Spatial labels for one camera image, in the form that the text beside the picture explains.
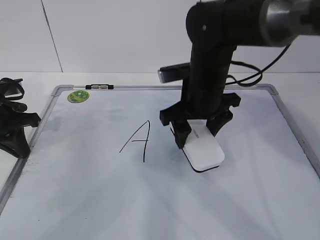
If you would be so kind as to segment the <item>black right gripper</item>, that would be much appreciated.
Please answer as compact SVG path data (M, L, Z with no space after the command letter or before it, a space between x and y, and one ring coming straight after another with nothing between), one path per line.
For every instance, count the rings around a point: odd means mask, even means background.
M241 97L236 93L224 93L219 102L205 102L199 106L192 106L190 102L180 100L159 113L163 126L171 122L175 143L179 149L185 146L192 131L187 120L207 120L206 127L215 137L221 128L233 119L230 107L238 107Z

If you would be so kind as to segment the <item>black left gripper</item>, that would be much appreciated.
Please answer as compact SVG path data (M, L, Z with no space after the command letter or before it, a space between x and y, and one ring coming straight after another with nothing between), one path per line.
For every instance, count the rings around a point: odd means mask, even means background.
M15 158L26 158L31 152L24 127L36 128L41 122L36 112L26 113L27 109L25 103L0 102L0 149Z

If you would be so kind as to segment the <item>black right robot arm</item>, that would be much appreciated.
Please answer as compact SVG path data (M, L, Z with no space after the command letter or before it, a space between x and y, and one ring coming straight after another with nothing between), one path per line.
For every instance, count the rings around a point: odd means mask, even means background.
M287 49L298 36L320 33L317 0L211 0L192 6L185 20L191 41L190 61L161 67L162 83L182 81L180 101L161 110L182 149L192 129L190 120L205 120L215 136L233 118L230 107L241 98L225 93L234 51L239 46Z

